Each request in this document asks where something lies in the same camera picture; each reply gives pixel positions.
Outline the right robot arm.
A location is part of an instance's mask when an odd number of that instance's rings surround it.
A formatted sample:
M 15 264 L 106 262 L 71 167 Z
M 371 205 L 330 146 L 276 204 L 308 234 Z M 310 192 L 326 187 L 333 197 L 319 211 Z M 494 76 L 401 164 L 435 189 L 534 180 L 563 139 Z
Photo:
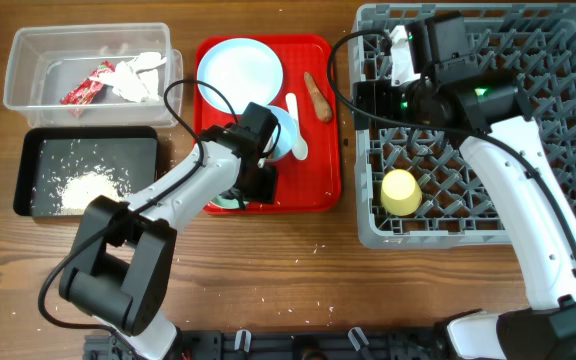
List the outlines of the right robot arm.
M 357 84 L 356 124 L 442 131 L 488 192 L 519 260 L 529 305 L 475 311 L 440 328 L 464 359 L 576 359 L 576 217 L 547 161 L 528 95 L 508 70 L 479 67 L 459 12 L 377 30 L 404 79 Z

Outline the clear plastic bin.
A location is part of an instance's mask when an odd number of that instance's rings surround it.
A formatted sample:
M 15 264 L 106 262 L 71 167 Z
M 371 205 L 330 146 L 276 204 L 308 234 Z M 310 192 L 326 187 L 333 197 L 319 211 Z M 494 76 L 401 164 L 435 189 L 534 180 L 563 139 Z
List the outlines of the clear plastic bin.
M 164 23 L 22 28 L 3 103 L 31 127 L 174 127 L 181 54 Z

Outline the grey dishwasher rack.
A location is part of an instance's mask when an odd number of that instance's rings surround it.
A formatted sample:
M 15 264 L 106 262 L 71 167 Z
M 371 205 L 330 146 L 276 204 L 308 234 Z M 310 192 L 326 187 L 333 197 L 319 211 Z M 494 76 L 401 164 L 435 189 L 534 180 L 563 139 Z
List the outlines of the grey dishwasher rack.
M 525 89 L 547 160 L 576 215 L 576 4 L 461 4 L 483 71 L 508 69 Z M 404 169 L 423 200 L 410 217 L 380 202 L 384 175 Z M 368 248 L 505 245 L 508 237 L 481 181 L 440 132 L 373 125 L 356 133 L 360 242 Z

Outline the white plastic spoon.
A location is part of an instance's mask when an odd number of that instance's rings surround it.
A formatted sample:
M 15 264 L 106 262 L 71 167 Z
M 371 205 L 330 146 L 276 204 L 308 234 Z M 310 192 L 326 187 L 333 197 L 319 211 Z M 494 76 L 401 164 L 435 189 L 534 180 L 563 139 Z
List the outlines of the white plastic spoon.
M 298 102 L 296 95 L 294 93 L 287 93 L 285 96 L 285 101 L 288 113 L 293 119 L 296 129 L 296 142 L 292 148 L 292 153 L 297 160 L 303 161 L 308 156 L 308 145 L 303 136 L 301 135 Z

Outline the white napkin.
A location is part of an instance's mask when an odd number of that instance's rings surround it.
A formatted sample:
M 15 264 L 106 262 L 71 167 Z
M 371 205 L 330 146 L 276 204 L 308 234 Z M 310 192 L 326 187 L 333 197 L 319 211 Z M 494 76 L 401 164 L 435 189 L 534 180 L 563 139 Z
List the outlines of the white napkin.
M 159 71 L 167 58 L 158 52 L 143 52 L 132 60 L 122 61 L 113 73 L 102 74 L 97 81 L 110 86 L 112 92 L 135 103 L 158 102 Z

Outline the light blue plate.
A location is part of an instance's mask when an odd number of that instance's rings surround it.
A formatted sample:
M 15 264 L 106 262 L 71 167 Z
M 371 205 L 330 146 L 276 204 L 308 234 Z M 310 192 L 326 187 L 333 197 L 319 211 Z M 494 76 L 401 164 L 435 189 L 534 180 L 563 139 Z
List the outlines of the light blue plate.
M 233 38 L 206 52 L 196 79 L 216 88 L 227 100 L 200 85 L 200 94 L 209 105 L 240 115 L 250 102 L 269 105 L 281 90 L 284 71 L 278 55 L 268 45 L 250 38 Z

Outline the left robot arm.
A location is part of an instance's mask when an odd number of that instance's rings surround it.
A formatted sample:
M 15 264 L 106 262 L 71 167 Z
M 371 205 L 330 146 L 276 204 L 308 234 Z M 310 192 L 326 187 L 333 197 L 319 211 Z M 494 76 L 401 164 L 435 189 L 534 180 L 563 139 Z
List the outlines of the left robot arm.
M 281 134 L 267 107 L 202 131 L 190 155 L 125 200 L 105 196 L 85 209 L 58 272 L 60 296 L 96 318 L 106 336 L 87 339 L 87 359 L 185 359 L 182 333 L 163 303 L 177 236 L 218 197 L 239 208 L 272 203 L 277 171 L 263 163 Z

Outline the black plastic tray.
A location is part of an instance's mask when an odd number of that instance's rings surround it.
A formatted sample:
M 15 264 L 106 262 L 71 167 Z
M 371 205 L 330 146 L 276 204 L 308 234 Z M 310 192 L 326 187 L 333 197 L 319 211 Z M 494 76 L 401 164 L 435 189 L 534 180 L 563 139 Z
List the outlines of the black plastic tray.
M 30 130 L 13 210 L 19 216 L 80 216 L 103 195 L 119 201 L 157 177 L 158 137 L 148 126 Z

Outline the red snack wrapper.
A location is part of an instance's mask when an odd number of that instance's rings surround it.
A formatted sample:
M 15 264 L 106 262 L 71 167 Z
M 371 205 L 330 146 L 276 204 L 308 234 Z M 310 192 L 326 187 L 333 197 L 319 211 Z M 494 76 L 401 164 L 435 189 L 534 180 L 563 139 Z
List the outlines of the red snack wrapper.
M 77 88 L 67 93 L 61 100 L 62 105 L 87 105 L 103 89 L 104 84 L 97 81 L 102 74 L 113 73 L 115 66 L 108 61 L 102 62 Z

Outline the green bowl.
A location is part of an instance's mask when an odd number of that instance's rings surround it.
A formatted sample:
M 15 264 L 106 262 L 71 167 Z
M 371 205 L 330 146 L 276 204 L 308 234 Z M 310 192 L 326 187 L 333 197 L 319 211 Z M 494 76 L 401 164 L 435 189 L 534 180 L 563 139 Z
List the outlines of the green bowl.
M 216 207 L 218 209 L 225 209 L 225 210 L 241 210 L 244 209 L 247 205 L 247 201 L 240 201 L 236 198 L 227 198 L 225 196 L 217 196 L 212 199 L 210 202 L 212 207 Z

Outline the light blue bowl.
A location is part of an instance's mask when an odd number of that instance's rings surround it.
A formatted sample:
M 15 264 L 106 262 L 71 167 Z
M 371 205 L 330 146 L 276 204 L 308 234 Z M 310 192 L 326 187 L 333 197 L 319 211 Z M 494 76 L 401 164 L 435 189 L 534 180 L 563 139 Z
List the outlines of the light blue bowl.
M 280 131 L 274 130 L 272 141 L 268 149 L 274 146 L 273 152 L 267 157 L 269 161 L 279 161 L 292 151 L 296 142 L 295 123 L 290 114 L 277 106 L 268 105 L 267 108 L 277 118 Z

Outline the brown sweet potato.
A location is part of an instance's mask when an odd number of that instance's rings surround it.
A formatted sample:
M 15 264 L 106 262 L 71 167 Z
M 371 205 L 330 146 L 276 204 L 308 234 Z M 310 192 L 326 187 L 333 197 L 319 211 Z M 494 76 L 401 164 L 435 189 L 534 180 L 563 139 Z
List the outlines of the brown sweet potato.
M 304 73 L 304 83 L 311 98 L 316 117 L 321 122 L 330 122 L 333 118 L 332 108 L 309 72 Z

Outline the red serving tray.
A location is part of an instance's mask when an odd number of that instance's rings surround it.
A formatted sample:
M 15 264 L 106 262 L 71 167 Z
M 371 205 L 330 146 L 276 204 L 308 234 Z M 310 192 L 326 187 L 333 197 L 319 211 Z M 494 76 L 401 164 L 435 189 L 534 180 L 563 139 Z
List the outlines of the red serving tray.
M 286 110 L 286 94 L 296 95 L 301 135 L 308 145 L 308 156 L 299 161 L 290 152 L 281 160 L 272 161 L 271 164 L 278 171 L 273 204 L 250 202 L 244 210 L 218 209 L 209 204 L 205 211 L 211 215 L 244 215 L 320 212 L 331 208 L 341 194 L 338 125 L 334 119 L 324 123 L 316 117 L 304 83 L 304 73 L 309 72 L 329 105 L 336 107 L 334 94 L 326 77 L 330 45 L 322 37 L 312 34 L 212 37 L 205 40 L 197 50 L 197 69 L 200 60 L 210 48 L 233 38 L 260 41 L 278 55 L 283 66 L 284 80 L 279 94 L 269 105 Z M 223 126 L 231 120 L 230 113 L 213 108 L 203 99 L 199 89 L 195 89 L 194 128 L 197 132 L 213 125 Z

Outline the yellow plastic cup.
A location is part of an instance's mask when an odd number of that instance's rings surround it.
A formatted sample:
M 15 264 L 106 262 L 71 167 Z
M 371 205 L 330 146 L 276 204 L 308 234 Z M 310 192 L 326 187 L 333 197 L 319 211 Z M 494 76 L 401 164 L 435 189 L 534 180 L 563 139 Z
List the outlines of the yellow plastic cup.
M 382 206 L 396 216 L 413 214 L 421 205 L 422 192 L 414 176 L 402 169 L 388 172 L 380 191 Z

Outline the white rice pile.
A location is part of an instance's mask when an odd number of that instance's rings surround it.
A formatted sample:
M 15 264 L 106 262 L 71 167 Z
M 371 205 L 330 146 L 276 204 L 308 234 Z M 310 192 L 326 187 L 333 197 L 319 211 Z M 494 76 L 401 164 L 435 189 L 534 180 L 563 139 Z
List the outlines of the white rice pile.
M 111 139 L 49 139 L 41 143 L 31 189 L 33 216 L 81 215 L 102 195 L 132 193 L 127 145 Z

